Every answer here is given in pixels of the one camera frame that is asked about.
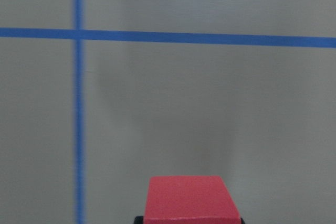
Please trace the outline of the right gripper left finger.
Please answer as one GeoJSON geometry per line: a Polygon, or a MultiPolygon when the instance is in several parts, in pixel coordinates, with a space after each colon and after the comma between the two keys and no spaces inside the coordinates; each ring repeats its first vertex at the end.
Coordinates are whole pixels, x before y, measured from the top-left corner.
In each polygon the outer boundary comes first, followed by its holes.
{"type": "Polygon", "coordinates": [[[134,218],[133,224],[143,224],[143,216],[136,216],[134,218]]]}

